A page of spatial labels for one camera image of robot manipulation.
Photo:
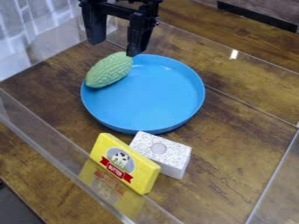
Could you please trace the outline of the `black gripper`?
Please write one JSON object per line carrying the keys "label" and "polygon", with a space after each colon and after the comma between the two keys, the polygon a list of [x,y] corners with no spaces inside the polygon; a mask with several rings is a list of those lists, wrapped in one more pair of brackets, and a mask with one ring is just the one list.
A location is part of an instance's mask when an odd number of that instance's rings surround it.
{"label": "black gripper", "polygon": [[107,15],[129,18],[125,55],[135,57],[148,46],[153,28],[159,25],[157,11],[163,0],[125,0],[140,3],[136,8],[109,3],[108,0],[79,0],[88,42],[92,45],[107,39]]}

